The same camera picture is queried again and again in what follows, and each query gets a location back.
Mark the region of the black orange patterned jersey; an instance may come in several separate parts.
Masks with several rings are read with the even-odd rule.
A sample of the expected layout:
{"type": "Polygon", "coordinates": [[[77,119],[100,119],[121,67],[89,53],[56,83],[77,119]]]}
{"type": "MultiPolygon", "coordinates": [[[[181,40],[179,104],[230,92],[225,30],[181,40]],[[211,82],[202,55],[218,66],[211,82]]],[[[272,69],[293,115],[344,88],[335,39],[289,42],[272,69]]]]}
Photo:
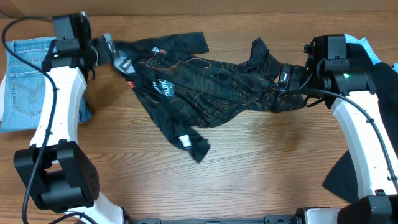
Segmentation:
{"type": "Polygon", "coordinates": [[[252,43],[249,59],[240,64],[203,58],[209,48],[202,32],[114,43],[136,72],[123,75],[114,68],[165,138],[197,162],[210,149],[198,128],[220,126],[244,110],[283,112],[304,105],[302,96],[277,90],[282,65],[262,39],[252,43]]]}

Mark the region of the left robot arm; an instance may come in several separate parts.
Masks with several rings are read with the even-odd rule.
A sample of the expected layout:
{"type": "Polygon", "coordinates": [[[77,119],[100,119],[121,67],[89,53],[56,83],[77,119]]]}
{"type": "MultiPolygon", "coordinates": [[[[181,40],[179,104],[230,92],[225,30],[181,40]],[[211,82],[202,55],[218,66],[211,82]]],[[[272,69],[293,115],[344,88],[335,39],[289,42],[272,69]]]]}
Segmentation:
{"type": "Polygon", "coordinates": [[[16,151],[14,167],[26,186],[27,204],[40,210],[77,217],[84,223],[128,223],[124,209],[100,190],[96,167],[78,145],[78,115],[87,76],[98,64],[88,16],[84,12],[54,16],[55,40],[41,67],[45,96],[39,125],[27,149],[16,151]]]}

